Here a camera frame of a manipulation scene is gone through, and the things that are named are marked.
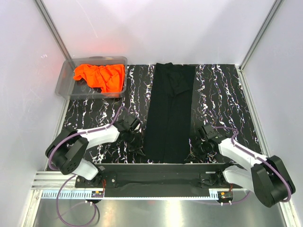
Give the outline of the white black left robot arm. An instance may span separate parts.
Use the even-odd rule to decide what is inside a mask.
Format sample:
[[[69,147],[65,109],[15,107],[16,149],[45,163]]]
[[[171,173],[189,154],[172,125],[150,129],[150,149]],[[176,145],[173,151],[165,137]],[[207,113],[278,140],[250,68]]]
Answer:
[[[86,151],[92,147],[126,142],[132,149],[142,146],[141,122],[138,118],[127,116],[101,127],[76,130],[65,127],[45,151],[50,161],[50,168],[60,171],[63,175],[77,175],[88,187],[99,187],[105,184],[103,170],[92,162],[84,159]]]

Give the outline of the black t shirt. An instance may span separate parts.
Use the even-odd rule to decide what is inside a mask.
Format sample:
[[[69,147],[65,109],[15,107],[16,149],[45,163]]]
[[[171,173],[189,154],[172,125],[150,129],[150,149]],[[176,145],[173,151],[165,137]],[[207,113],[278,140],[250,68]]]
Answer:
[[[143,150],[150,162],[185,162],[190,152],[195,76],[194,65],[156,64],[143,139]]]

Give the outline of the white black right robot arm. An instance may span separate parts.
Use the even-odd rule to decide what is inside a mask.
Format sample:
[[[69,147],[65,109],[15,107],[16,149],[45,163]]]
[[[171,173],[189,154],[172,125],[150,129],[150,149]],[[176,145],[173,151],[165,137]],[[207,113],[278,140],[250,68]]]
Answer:
[[[190,153],[185,162],[202,160],[210,153],[218,153],[232,160],[210,177],[202,179],[202,186],[229,187],[238,185],[254,193],[257,199],[270,208],[280,202],[289,202],[295,185],[281,158],[267,157],[236,142],[238,130],[229,128],[232,136],[219,133],[219,126],[209,123],[198,129],[198,150]]]

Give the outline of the clear plastic bin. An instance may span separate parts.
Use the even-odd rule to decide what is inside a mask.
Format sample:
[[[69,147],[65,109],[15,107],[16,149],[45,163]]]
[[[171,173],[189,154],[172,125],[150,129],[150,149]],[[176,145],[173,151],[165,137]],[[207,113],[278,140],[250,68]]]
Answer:
[[[116,66],[123,65],[123,79],[120,85],[121,91],[103,92],[100,87],[90,87],[85,79],[75,80],[75,70],[81,65],[91,66]],[[121,98],[124,96],[127,84],[127,58],[126,57],[89,57],[66,60],[59,75],[55,93],[64,97],[66,100],[84,100],[84,99],[106,99]]]

